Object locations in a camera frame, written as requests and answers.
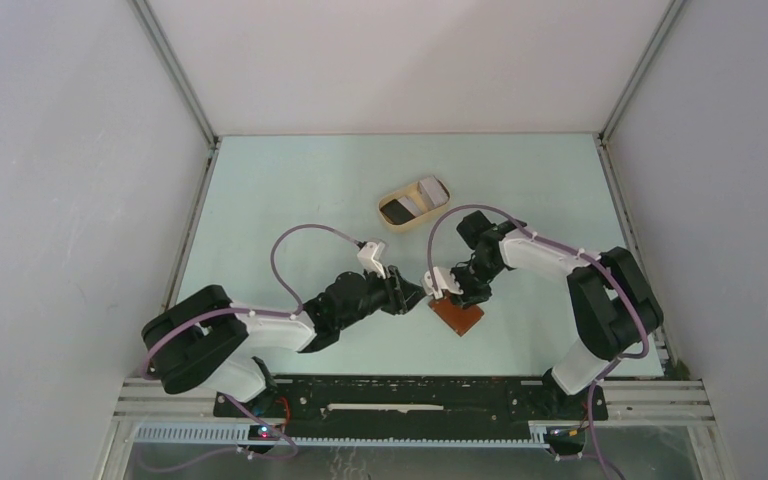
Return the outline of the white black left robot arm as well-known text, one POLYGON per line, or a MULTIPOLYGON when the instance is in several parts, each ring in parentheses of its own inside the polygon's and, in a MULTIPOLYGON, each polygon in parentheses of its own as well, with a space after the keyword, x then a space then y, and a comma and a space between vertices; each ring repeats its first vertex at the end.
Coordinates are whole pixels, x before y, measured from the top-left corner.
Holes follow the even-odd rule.
POLYGON ((277 385, 258 351, 318 352, 357 322, 377 312, 404 315, 425 296, 395 266, 384 275, 344 272, 298 313, 246 307, 209 285, 143 327, 141 372, 169 395, 205 388, 264 416, 275 406, 277 385))

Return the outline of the brown leather card holder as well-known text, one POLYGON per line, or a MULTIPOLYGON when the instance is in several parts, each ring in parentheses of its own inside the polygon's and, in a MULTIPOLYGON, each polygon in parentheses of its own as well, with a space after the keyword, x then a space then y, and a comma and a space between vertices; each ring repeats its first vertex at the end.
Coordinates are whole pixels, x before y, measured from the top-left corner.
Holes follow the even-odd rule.
POLYGON ((440 299, 432 298, 429 301, 429 308, 460 337, 469 332, 484 316, 484 311, 479 306, 457 305, 450 296, 440 299))

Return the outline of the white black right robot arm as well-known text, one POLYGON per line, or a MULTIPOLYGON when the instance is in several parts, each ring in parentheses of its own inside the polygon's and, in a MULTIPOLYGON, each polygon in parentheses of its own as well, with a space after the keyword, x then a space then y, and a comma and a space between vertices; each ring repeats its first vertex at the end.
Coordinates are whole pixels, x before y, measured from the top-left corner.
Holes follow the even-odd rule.
POLYGON ((470 258, 439 276, 438 289, 457 311, 490 300, 492 282, 504 271, 531 270, 561 280, 569 293, 577 340, 543 376, 545 411, 566 418, 582 403, 581 392, 663 323, 663 311, 634 256, 614 247, 592 253, 539 235, 525 225, 491 222, 482 212, 456 228, 470 258))

